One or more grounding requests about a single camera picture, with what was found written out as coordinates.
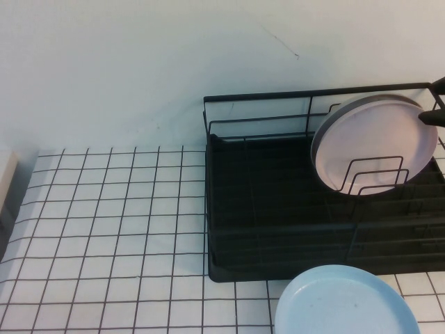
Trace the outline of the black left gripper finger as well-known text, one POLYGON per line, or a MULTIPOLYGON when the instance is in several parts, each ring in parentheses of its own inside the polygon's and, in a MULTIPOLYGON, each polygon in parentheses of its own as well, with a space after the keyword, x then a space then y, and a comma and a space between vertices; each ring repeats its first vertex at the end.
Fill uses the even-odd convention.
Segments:
POLYGON ((421 112, 418 117, 419 120, 425 125, 445 127, 444 108, 421 112))

